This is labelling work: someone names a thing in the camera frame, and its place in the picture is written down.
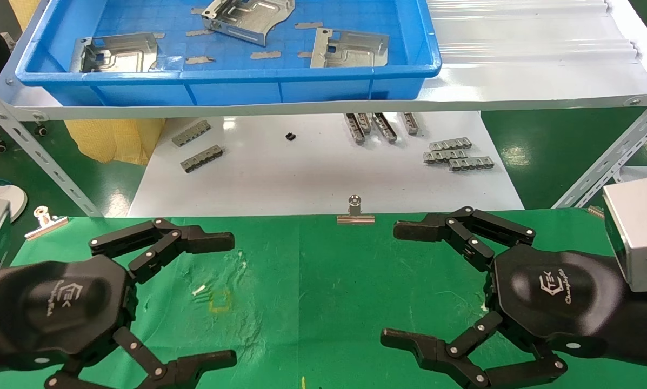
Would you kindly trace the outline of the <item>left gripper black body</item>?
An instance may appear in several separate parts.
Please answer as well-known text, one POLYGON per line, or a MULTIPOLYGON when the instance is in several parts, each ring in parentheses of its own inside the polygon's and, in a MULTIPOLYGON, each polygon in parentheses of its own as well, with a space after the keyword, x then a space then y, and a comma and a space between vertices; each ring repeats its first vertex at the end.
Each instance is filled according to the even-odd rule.
POLYGON ((2 269, 0 372, 98 364, 118 347, 113 333, 130 327, 137 305, 126 269, 102 254, 2 269))

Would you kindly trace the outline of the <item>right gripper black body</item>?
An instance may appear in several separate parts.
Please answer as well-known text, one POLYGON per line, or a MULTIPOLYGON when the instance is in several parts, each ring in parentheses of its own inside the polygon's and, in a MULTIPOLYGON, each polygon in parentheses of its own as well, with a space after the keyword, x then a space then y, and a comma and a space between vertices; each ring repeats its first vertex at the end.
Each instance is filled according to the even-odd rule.
POLYGON ((587 359, 609 352, 606 328, 626 294, 614 258, 516 245, 494 259, 490 276, 504 335, 518 347, 545 343, 587 359))

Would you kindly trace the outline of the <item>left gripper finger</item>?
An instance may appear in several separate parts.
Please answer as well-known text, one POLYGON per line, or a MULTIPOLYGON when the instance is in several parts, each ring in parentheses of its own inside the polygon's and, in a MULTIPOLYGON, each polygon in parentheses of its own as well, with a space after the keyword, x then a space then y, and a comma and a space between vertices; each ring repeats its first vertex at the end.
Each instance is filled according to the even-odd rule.
POLYGON ((119 231, 94 237, 89 242, 92 254, 118 258, 143 250, 128 264, 128 273, 135 283, 143 284, 182 253, 220 253, 234 249, 232 232, 204 232, 199 225, 175 225, 157 218, 119 231))
MULTIPOLYGON (((211 370, 234 367, 237 355, 233 350, 223 350, 180 357, 162 364, 127 327, 112 335, 115 343, 147 373, 138 388, 195 388, 201 376, 211 370)), ((84 381, 78 377, 83 370, 79 360, 69 360, 46 381, 46 388, 106 388, 101 384, 84 381)))

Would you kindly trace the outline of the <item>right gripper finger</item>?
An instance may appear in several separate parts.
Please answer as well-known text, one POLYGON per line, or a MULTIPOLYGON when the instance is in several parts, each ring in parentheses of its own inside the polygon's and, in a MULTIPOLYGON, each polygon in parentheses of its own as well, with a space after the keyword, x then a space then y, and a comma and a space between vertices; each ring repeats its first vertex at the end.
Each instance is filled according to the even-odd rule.
POLYGON ((504 318, 489 312, 451 343, 429 335, 395 329, 383 329, 383 346, 412 352, 420 369, 446 374, 461 388, 524 388, 556 381, 568 366, 545 343, 534 343, 534 360, 492 367, 486 370, 474 364, 469 355, 496 334, 504 318))
POLYGON ((485 241, 506 247, 518 244, 531 246, 536 232, 496 215, 463 207, 452 213, 429 213, 421 221, 402 221, 394 224, 394 237, 418 242, 447 242, 477 271, 488 271, 496 256, 485 241))

